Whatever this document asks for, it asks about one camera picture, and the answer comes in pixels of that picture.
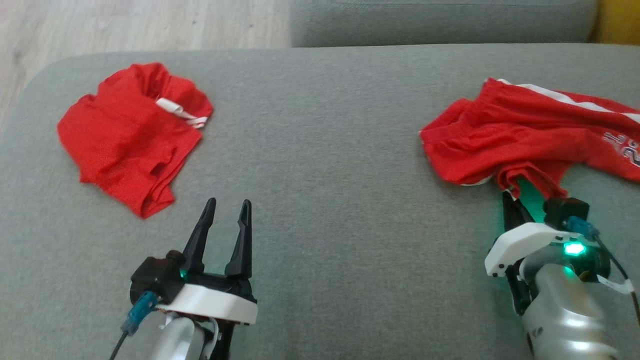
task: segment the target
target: red shorts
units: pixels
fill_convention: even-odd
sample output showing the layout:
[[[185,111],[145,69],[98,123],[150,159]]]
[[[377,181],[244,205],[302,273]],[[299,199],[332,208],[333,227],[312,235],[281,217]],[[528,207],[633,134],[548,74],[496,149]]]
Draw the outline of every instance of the red shorts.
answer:
[[[202,137],[213,107],[160,63],[132,65],[69,108],[58,135],[92,183],[147,218],[173,203],[169,183]]]
[[[640,112],[599,97],[488,79],[475,101],[456,101],[420,137],[443,179],[496,176],[515,197],[519,177],[546,197],[566,197],[559,182],[574,163],[640,181]]]

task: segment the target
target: yellow object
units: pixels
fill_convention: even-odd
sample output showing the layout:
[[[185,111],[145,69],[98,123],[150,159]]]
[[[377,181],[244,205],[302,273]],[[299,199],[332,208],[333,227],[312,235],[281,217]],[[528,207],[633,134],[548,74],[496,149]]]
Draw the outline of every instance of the yellow object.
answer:
[[[640,0],[600,0],[593,41],[640,45]]]

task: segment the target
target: white stripe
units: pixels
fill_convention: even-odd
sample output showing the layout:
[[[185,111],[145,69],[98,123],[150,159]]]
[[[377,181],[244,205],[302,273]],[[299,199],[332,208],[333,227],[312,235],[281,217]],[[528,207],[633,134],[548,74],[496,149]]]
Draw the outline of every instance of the white stripe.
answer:
[[[505,190],[505,192],[508,192],[508,193],[509,193],[509,195],[511,195],[511,200],[513,200],[513,201],[518,200],[518,198],[517,198],[517,197],[513,196],[513,193],[511,192],[511,188],[510,188],[510,189]]]
[[[493,175],[489,175],[488,177],[486,177],[486,178],[484,178],[484,179],[482,179],[482,180],[478,181],[478,182],[477,182],[477,183],[475,183],[475,184],[460,184],[460,185],[462,185],[462,186],[477,186],[477,185],[482,185],[482,184],[486,184],[486,183],[488,183],[488,182],[489,182],[489,180],[491,180],[491,178],[492,178],[492,177],[493,177]]]
[[[207,122],[207,117],[195,117],[192,114],[184,111],[184,108],[175,102],[161,97],[156,100],[156,105],[160,106],[164,111],[170,112],[177,117],[187,119],[186,123],[200,129]]]
[[[498,79],[498,81],[500,81],[501,83],[505,83],[507,85],[513,85],[511,84],[509,81],[506,81],[505,79]],[[574,106],[579,106],[581,108],[584,109],[588,109],[588,110],[593,110],[593,111],[599,111],[602,113],[618,113],[617,111],[611,111],[609,109],[603,108],[602,106],[599,106],[597,104],[594,104],[593,102],[576,102],[574,101],[572,98],[568,97],[565,94],[561,94],[559,92],[555,92],[549,89],[545,89],[545,88],[541,88],[540,86],[536,86],[536,85],[532,85],[532,84],[519,84],[519,85],[514,85],[514,86],[519,86],[521,88],[526,88],[529,89],[533,92],[537,92],[538,94],[550,97],[553,100],[559,101],[559,102],[563,102],[565,104],[569,104],[569,105],[574,105]],[[628,118],[630,118],[631,120],[640,123],[640,114],[635,114],[635,113],[619,113],[622,114]]]

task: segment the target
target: blue connector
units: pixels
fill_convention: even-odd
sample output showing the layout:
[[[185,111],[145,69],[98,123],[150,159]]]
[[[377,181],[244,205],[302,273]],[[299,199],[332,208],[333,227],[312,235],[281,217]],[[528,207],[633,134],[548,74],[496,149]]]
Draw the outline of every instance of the blue connector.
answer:
[[[587,239],[593,239],[594,236],[600,234],[600,231],[593,227],[590,222],[579,217],[569,217],[566,221],[566,228],[573,233],[584,235]]]
[[[136,304],[133,305],[129,314],[127,314],[127,319],[120,327],[120,330],[129,336],[135,334],[136,331],[138,331],[138,327],[142,323],[142,320],[156,309],[157,304],[158,297],[151,291],[145,291],[140,299],[136,301]]]

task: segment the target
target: gray sofa cushion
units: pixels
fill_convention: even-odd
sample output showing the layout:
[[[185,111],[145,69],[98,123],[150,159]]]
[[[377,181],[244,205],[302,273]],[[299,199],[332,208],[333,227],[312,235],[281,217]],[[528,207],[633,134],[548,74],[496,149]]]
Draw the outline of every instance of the gray sofa cushion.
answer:
[[[181,250],[210,196],[205,264],[221,272],[253,202],[257,324],[233,359],[528,359],[507,282],[484,272],[500,192],[443,182],[419,129],[490,76],[633,105],[640,47],[419,45],[116,53],[71,58],[29,84],[0,140],[2,359],[106,359],[147,256]],[[132,62],[161,61],[216,107],[172,184],[140,220],[78,172],[58,141],[67,108]],[[640,279],[638,185],[573,167],[563,185]],[[640,352],[629,297],[590,287],[622,359]],[[146,359],[158,314],[118,359]]]
[[[597,0],[293,0],[295,47],[585,42]]]

